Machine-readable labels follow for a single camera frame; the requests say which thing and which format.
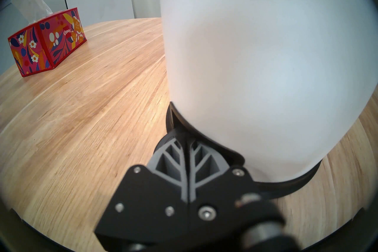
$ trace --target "kleenex logo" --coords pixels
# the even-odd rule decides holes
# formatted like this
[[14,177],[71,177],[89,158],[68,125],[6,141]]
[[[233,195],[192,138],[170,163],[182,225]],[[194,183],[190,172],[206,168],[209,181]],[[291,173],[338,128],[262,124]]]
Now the kleenex logo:
[[72,30],[71,29],[68,29],[68,30],[65,30],[63,31],[64,35],[66,35],[67,33],[71,32]]

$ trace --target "black curved base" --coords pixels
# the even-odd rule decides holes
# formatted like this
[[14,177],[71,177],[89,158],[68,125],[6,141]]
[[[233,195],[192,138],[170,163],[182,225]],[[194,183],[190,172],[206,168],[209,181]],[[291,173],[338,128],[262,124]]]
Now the black curved base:
[[[169,104],[168,110],[167,110],[166,128],[167,128],[167,133],[170,133],[173,129],[176,129],[176,131],[186,130],[190,132],[190,134],[201,139],[204,143],[208,144],[210,147],[214,148],[220,154],[222,154],[222,156],[225,158],[225,160],[227,161],[229,165],[234,165],[234,164],[243,165],[245,162],[244,157],[240,155],[239,153],[234,152],[230,149],[227,149],[226,147],[222,145],[219,145],[215,141],[211,140],[210,138],[198,132],[179,114],[179,112],[176,110],[172,102]],[[168,135],[164,136],[158,143],[157,148],[159,145],[163,145],[165,142],[167,142],[170,139],[171,137],[168,137]],[[256,184],[258,185],[260,189],[261,195],[265,199],[274,199],[274,198],[283,197],[291,193],[294,193],[295,191],[299,190],[304,185],[306,185],[317,172],[320,166],[320,163],[321,161],[304,175],[290,181],[277,182],[277,183],[256,182]]]

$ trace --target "black plastic mount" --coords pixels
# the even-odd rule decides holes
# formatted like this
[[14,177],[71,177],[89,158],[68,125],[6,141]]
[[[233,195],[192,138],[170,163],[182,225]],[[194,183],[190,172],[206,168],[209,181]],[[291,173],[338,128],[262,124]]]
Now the black plastic mount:
[[[180,129],[180,131],[183,131],[185,129],[186,131],[190,132],[191,135],[196,137],[198,140],[203,141],[205,144],[209,145],[216,151],[218,151],[228,162],[229,165],[243,165],[245,162],[244,157],[234,152],[218,143],[213,141],[212,139],[206,137],[199,131],[197,131],[191,124],[189,124],[183,116],[180,115],[180,113],[175,108],[174,104],[171,102],[167,109],[167,115],[166,115],[166,128],[167,133],[165,137],[162,138],[161,141],[168,141],[171,139],[169,137],[169,133],[173,129]],[[274,199],[283,197],[286,195],[289,195],[291,193],[294,193],[295,191],[302,188],[304,185],[306,185],[312,177],[316,174],[317,170],[319,169],[319,166],[321,164],[321,161],[317,163],[310,171],[305,173],[304,175],[285,182],[277,182],[277,183],[264,183],[264,182],[255,182],[260,190],[260,194],[265,199]]]
[[[245,172],[237,176],[233,170]],[[133,244],[141,244],[143,251],[244,251],[240,236],[250,227],[262,222],[284,224],[276,205],[256,200],[245,205],[236,204],[247,193],[258,192],[248,171],[241,166],[228,169],[223,175],[197,189],[194,202],[184,203],[173,185],[142,165],[129,168],[103,213],[95,234],[106,251],[129,251]],[[115,206],[123,204],[122,211]],[[202,220],[201,207],[216,210],[212,221]],[[172,207],[174,214],[164,211]],[[298,251],[290,236],[282,237]],[[286,251],[276,246],[275,252]]]

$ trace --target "round wooden tabletop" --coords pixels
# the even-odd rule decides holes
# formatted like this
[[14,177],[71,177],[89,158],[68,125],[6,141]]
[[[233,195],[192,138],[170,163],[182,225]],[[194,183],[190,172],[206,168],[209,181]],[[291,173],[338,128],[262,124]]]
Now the round wooden tabletop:
[[[0,77],[1,196],[26,222],[74,251],[103,251],[93,233],[126,170],[146,164],[169,104],[159,18],[98,23],[52,71]],[[375,192],[378,88],[299,191],[276,199],[303,247],[350,220]]]

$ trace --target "flower pattern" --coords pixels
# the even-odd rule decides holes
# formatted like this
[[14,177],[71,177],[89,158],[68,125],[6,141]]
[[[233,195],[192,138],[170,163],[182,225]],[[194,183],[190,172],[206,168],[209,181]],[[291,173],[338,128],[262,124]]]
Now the flower pattern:
[[73,29],[76,30],[77,34],[81,33],[81,23],[80,20],[76,18],[76,16],[73,17]]
[[30,46],[31,48],[35,49],[36,46],[37,46],[37,43],[36,43],[34,40],[32,40],[32,41],[30,41],[29,46]]
[[72,31],[71,32],[71,39],[74,41],[74,42],[77,42],[78,41],[78,35],[76,32]]
[[38,57],[37,57],[36,55],[33,55],[33,56],[31,57],[31,60],[32,60],[34,63],[36,63],[36,62],[38,62]]

